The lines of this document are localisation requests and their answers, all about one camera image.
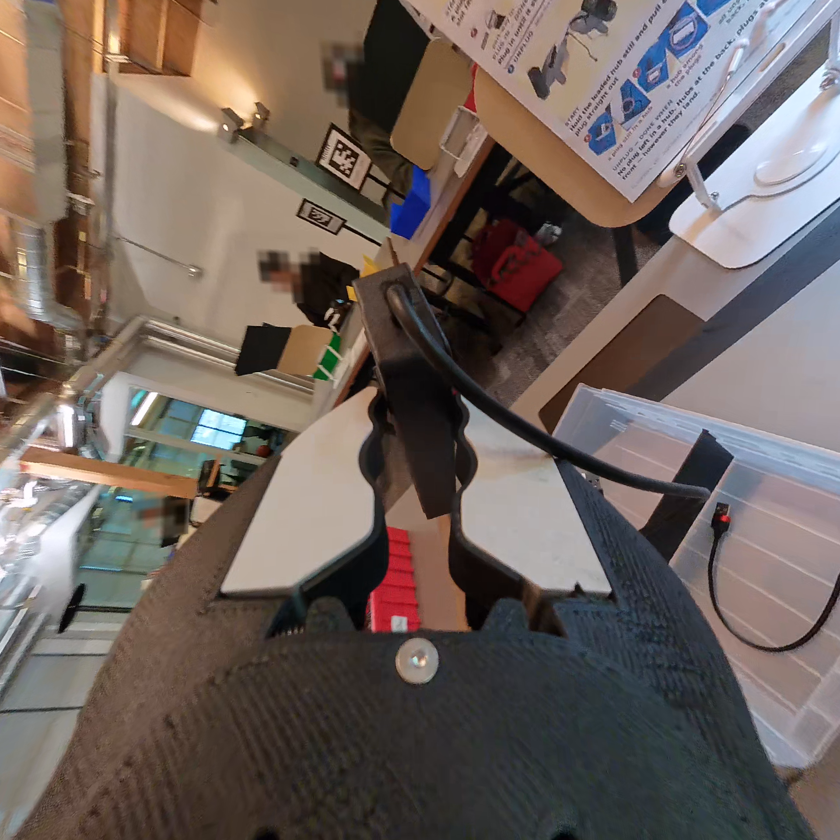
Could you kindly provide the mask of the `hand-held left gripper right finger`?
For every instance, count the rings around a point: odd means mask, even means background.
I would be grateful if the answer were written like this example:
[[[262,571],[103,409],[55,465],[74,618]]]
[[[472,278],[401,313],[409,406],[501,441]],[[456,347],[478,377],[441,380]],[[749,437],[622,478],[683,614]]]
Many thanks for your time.
[[[449,572],[467,605],[609,598],[613,587],[554,459],[466,408],[458,432],[458,488],[450,516]]]

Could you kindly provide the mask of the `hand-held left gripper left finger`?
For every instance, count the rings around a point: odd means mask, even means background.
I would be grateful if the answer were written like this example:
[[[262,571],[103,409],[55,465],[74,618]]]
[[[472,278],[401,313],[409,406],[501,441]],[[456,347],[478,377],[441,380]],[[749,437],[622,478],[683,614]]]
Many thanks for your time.
[[[323,415],[280,457],[221,584],[226,597],[331,596],[365,606],[389,544],[382,494],[386,404],[366,387]]]

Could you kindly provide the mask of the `black usb hub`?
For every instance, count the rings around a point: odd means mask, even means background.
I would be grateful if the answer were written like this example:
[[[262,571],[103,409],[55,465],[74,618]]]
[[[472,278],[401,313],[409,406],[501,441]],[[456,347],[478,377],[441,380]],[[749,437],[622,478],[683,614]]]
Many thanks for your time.
[[[462,424],[457,397],[464,397],[514,438],[553,461],[636,490],[699,501],[709,498],[709,489],[702,486],[647,478],[609,465],[501,405],[454,361],[424,289],[408,264],[359,278],[353,288],[396,434],[428,518],[449,513],[456,481],[466,483],[456,455]]]

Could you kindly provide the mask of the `clear plastic storage box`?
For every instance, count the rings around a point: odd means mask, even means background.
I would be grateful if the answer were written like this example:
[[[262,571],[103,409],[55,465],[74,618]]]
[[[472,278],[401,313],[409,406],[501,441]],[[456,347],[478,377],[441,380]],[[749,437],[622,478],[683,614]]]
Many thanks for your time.
[[[838,735],[838,454],[578,385],[553,435],[659,480],[707,431],[732,461],[670,565],[726,652],[771,761],[805,770]]]

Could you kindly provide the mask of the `green bin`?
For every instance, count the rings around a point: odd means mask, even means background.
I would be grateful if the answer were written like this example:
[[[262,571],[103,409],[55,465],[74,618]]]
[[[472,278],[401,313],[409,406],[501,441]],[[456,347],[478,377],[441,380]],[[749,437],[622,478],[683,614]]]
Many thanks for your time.
[[[337,333],[331,334],[330,340],[323,348],[322,356],[312,375],[317,382],[334,382],[337,371],[343,363],[342,337]]]

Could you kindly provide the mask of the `red fabric bag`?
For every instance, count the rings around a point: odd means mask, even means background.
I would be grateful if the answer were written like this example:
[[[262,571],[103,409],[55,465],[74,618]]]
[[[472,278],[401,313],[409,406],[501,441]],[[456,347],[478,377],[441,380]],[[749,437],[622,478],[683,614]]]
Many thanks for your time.
[[[563,271],[563,263],[523,228],[508,219],[482,227],[470,247],[478,282],[521,315]]]

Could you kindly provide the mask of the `small fiducial marker sign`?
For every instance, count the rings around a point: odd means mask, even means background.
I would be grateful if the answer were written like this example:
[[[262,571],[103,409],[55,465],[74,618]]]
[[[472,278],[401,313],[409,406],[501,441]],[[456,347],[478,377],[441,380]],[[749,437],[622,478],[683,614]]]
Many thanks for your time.
[[[301,199],[297,218],[331,235],[338,235],[347,224],[343,217],[307,198]]]

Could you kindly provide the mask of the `blue bin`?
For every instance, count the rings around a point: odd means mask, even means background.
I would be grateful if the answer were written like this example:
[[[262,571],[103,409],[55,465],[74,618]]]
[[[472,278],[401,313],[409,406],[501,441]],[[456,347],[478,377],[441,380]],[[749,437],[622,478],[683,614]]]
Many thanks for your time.
[[[414,165],[412,180],[402,203],[390,211],[389,229],[398,237],[411,239],[432,206],[432,187],[426,172]]]

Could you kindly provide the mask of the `long wooden table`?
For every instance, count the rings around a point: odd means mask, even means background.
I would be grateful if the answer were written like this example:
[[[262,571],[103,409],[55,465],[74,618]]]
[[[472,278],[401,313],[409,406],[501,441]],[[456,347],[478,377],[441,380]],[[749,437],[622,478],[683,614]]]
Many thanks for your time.
[[[486,136],[463,175],[455,173],[455,159],[441,154],[429,174],[432,188],[432,205],[419,228],[411,238],[386,234],[382,245],[373,257],[378,270],[406,263],[415,277],[431,261],[434,247],[442,240],[447,227],[466,199],[482,165],[492,152],[495,142]],[[318,381],[312,398],[314,417],[332,411],[346,398],[354,378],[365,360],[369,348],[364,336],[360,305],[355,303],[340,332],[342,359],[332,373],[330,381]]]

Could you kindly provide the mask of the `large fiducial marker sign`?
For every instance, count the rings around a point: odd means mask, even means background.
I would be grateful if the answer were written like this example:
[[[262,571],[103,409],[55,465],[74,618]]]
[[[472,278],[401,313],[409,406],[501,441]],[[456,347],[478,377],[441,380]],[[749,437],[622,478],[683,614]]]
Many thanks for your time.
[[[353,137],[331,123],[315,164],[360,193],[371,173],[373,161]]]

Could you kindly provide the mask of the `white document stand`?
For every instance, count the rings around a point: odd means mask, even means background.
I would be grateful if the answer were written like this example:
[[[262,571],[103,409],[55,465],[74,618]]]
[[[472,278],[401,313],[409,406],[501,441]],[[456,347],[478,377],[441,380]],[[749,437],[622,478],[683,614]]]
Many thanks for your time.
[[[839,2],[762,2],[711,72],[701,120],[658,178],[688,181],[670,231],[727,269],[753,265],[838,200]],[[829,25],[815,71],[708,178],[704,154]]]

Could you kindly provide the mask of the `white bin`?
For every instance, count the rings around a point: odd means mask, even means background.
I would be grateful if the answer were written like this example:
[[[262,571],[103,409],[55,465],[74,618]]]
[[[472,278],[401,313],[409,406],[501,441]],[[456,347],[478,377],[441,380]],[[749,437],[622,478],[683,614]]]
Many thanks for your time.
[[[454,173],[464,177],[489,139],[489,134],[475,112],[459,106],[449,121],[438,148],[452,159]]]

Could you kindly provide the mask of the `printed instruction sheet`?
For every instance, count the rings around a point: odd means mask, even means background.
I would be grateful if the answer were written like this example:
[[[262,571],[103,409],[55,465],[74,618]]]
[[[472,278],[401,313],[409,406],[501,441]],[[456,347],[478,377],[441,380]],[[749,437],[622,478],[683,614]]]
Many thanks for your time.
[[[403,4],[633,202],[828,2]]]

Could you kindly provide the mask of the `wooden wall cabinet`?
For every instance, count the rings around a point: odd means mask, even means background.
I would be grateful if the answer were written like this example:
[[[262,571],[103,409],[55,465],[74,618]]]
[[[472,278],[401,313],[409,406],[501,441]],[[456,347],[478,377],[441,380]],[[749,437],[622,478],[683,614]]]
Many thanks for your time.
[[[204,1],[108,1],[104,56],[123,75],[189,77]]]

